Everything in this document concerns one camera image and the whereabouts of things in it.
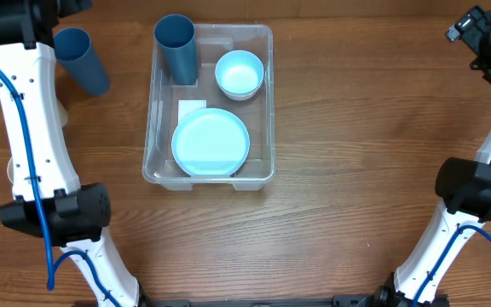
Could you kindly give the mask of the grey bowl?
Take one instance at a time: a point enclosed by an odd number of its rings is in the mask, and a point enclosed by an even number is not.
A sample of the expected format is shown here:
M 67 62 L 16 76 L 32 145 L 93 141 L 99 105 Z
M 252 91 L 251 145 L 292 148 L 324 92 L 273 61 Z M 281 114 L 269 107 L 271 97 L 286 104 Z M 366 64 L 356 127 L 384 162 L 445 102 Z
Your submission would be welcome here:
M 228 97 L 229 99 L 234 100 L 234 101 L 246 101 L 246 100 L 252 98 L 257 93 L 255 90 L 250 91 L 250 92 L 245 93 L 245 94 L 232 93 L 232 92 L 226 91 L 226 90 L 223 90 L 222 92 L 226 97 Z

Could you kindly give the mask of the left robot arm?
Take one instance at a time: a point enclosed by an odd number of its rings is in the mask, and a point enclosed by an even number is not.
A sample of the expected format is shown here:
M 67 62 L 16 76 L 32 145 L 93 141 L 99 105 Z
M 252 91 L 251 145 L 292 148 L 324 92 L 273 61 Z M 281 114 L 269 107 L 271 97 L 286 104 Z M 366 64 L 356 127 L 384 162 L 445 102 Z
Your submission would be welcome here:
M 79 181 L 63 136 L 53 30 L 60 19 L 90 7 L 76 0 L 0 1 L 0 104 L 14 197 L 0 207 L 0 219 L 43 240 L 48 289 L 62 262 L 71 260 L 100 306 L 148 306 L 110 235 L 107 189 Z

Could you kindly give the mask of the light blue bowl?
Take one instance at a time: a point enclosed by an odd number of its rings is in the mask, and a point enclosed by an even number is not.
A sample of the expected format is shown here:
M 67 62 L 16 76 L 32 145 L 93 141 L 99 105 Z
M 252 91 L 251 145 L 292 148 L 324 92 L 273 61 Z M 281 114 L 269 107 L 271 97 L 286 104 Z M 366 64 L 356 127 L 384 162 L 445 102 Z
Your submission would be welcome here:
M 250 51 L 229 51 L 216 63 L 215 78 L 221 91 L 238 94 L 257 91 L 263 83 L 264 65 Z

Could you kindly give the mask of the cream cup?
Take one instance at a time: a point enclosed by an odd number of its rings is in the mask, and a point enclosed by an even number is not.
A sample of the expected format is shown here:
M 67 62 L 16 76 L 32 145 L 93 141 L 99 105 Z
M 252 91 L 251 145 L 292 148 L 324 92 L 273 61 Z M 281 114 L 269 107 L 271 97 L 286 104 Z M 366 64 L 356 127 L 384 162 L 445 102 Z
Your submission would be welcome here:
M 60 116 L 61 127 L 65 127 L 68 123 L 68 111 L 60 101 L 57 101 L 57 107 Z
M 7 172 L 8 180 L 11 183 L 13 183 L 14 182 L 14 164 L 13 164 L 13 159 L 12 158 L 9 159 L 9 162 L 7 164 L 6 172 Z

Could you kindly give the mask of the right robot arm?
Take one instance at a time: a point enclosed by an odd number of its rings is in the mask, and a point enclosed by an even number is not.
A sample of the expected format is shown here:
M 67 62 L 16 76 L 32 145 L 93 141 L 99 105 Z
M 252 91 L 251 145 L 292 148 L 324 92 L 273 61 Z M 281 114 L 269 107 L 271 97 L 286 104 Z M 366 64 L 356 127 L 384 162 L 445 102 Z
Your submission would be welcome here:
M 470 68 L 491 84 L 491 10 L 469 9 L 446 32 L 449 41 L 463 41 L 476 55 Z M 447 306 L 437 296 L 443 276 L 474 235 L 483 235 L 491 220 L 491 131 L 473 160 L 449 158 L 435 186 L 436 210 L 407 260 L 387 282 L 364 298 L 362 306 Z

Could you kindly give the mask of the dark blue cup front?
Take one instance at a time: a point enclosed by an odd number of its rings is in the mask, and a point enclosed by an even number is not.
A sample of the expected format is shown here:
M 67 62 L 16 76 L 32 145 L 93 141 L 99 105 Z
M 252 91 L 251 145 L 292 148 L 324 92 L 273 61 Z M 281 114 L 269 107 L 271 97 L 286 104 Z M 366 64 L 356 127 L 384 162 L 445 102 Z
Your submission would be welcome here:
M 193 85 L 198 78 L 198 56 L 193 22 L 182 14 L 161 18 L 154 37 L 176 84 Z

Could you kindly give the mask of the dark blue cup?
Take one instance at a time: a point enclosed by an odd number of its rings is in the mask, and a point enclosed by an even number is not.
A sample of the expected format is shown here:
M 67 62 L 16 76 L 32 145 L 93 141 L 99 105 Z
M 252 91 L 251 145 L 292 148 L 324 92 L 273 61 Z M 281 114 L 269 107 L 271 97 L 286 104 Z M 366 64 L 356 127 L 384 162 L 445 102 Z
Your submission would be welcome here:
M 154 37 L 176 84 L 193 85 L 198 78 L 198 56 L 193 22 L 182 14 L 161 18 Z
M 70 27 L 55 34 L 55 58 L 90 95 L 101 96 L 110 89 L 110 79 L 90 35 Z

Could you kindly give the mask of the light blue plate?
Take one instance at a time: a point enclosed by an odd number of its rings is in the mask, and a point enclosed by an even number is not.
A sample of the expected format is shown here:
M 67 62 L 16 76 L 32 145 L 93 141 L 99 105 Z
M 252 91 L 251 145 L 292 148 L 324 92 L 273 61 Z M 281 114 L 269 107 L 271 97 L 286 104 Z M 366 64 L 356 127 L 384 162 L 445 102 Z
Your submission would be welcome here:
M 245 163 L 250 146 L 243 121 L 221 108 L 189 114 L 177 125 L 171 140 L 175 161 L 192 177 L 234 174 Z

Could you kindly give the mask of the cream cup front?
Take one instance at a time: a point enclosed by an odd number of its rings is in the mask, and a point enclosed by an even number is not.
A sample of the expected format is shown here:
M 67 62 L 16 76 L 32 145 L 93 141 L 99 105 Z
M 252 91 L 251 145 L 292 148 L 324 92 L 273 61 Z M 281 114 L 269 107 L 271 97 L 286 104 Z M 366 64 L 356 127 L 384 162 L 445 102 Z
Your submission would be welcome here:
M 9 162 L 7 164 L 6 172 L 7 172 L 8 180 L 11 183 L 13 183 L 14 182 L 14 164 L 13 164 L 13 159 L 12 158 L 9 159 Z

